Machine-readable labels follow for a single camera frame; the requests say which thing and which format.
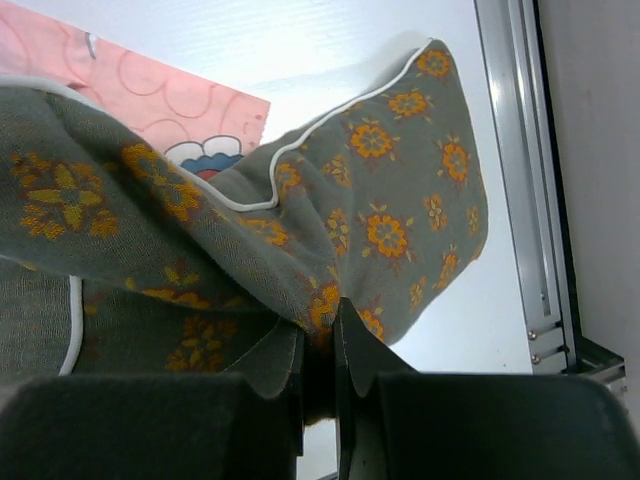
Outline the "pink bunny pillowcase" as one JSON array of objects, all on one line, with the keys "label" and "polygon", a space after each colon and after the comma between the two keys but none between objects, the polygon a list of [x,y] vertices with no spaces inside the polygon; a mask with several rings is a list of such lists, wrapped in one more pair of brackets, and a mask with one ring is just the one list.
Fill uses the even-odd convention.
[{"label": "pink bunny pillowcase", "polygon": [[270,107],[9,1],[1,71],[76,91],[204,180],[258,146]]}]

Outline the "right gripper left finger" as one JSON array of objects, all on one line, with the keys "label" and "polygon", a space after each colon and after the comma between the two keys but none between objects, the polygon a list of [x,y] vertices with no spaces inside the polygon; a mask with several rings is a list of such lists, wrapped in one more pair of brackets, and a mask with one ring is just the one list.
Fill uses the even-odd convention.
[{"label": "right gripper left finger", "polygon": [[1,392],[5,479],[292,479],[303,333],[277,323],[217,374],[38,378]]}]

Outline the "right aluminium rail frame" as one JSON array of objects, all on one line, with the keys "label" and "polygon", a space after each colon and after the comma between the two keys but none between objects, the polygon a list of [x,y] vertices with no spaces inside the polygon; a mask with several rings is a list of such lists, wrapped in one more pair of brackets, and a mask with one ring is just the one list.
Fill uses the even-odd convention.
[{"label": "right aluminium rail frame", "polygon": [[622,357],[587,339],[571,298],[567,230],[533,1],[475,4],[534,373],[627,391]]}]

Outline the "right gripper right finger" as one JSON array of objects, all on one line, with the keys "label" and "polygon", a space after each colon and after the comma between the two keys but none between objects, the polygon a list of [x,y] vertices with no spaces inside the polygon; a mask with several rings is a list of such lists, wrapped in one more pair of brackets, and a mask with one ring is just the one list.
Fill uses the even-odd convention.
[{"label": "right gripper right finger", "polygon": [[347,299],[333,324],[342,479],[635,479],[614,395],[567,375],[421,373]]}]

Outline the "grey pillow orange flowers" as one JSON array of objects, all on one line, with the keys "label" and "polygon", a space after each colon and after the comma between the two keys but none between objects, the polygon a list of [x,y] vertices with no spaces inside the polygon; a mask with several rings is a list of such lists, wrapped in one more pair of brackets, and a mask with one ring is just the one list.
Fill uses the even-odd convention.
[{"label": "grey pillow orange flowers", "polygon": [[482,253],[447,45],[204,180],[68,89],[1,89],[1,378],[218,372],[341,298],[391,344]]}]

